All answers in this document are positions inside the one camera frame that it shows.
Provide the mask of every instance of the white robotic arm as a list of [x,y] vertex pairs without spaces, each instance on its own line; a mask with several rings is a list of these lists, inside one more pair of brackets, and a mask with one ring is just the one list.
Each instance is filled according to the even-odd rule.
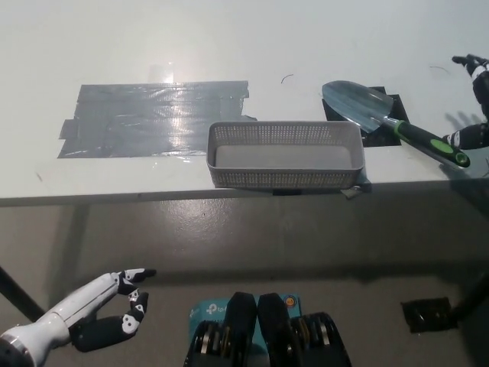
[[[71,342],[89,352],[132,338],[147,310],[147,293],[132,282],[156,274],[133,269],[104,274],[77,289],[35,323],[16,326],[0,336],[0,366],[41,367],[50,350]],[[96,312],[116,294],[129,297],[131,309],[123,316],[96,319]]]

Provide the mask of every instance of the gray duct tape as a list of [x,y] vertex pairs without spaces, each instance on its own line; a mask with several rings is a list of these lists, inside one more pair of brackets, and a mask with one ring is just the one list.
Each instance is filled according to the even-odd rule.
[[213,122],[249,121],[247,97],[248,82],[82,86],[59,158],[205,154]]

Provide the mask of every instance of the black metal stand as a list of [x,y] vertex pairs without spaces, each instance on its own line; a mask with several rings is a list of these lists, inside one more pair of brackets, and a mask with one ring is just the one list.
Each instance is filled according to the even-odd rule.
[[35,322],[45,311],[0,267],[0,293],[24,316]]
[[489,297],[489,273],[484,274],[467,297],[452,307],[448,298],[412,300],[403,303],[403,312],[411,333],[443,331],[458,327]]

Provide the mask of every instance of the white table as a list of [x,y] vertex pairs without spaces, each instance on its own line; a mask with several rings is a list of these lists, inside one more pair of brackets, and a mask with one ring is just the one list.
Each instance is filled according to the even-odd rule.
[[[0,205],[256,194],[214,188],[204,157],[57,159],[82,84],[247,80],[244,114],[314,121],[325,119],[322,84],[352,80],[400,94],[413,124],[448,134],[458,126],[447,114],[482,119],[469,76],[450,59],[489,57],[487,14],[487,0],[5,3]],[[482,177],[489,152],[469,155],[467,177]],[[373,185],[448,180],[406,145],[365,157]]]

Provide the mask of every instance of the robot finger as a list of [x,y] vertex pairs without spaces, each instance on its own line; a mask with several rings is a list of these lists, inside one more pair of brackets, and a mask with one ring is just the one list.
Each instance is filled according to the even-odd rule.
[[141,321],[147,311],[149,294],[143,292],[131,301],[131,309],[122,317],[122,331],[127,335],[134,335],[138,331]]
[[484,59],[483,57],[475,56],[472,54],[467,55],[467,57],[470,57],[471,59],[476,60],[480,65],[482,65],[483,67],[486,67],[486,68],[487,68],[487,65],[489,64],[489,60]]
[[459,64],[463,65],[465,67],[465,69],[467,70],[467,72],[469,73],[469,75],[471,75],[471,76],[472,76],[472,74],[474,74],[474,71],[477,68],[479,68],[479,67],[485,68],[484,63],[486,62],[485,59],[478,57],[478,56],[471,55],[471,54],[467,55],[466,57],[454,56],[452,58],[452,61],[454,63],[459,63]]
[[139,283],[146,278],[153,277],[156,274],[156,270],[154,269],[129,269],[121,271],[124,273],[124,278],[128,281],[132,281],[134,283]]
[[464,56],[454,56],[454,57],[452,57],[452,61],[454,63],[458,63],[458,64],[462,65],[463,67],[465,67],[465,65],[467,65],[467,57],[464,57]]
[[132,297],[136,297],[136,298],[138,297],[138,295],[139,295],[138,287],[136,287],[134,284],[132,284],[130,281],[128,281],[125,278],[125,272],[124,271],[121,271],[118,273],[116,283],[118,285],[118,288],[117,288],[118,294],[123,294],[125,296],[129,296],[129,299],[131,299]]
[[129,340],[144,319],[148,297],[148,293],[141,293],[123,316],[106,317],[73,328],[70,332],[73,345],[80,352],[91,352]]

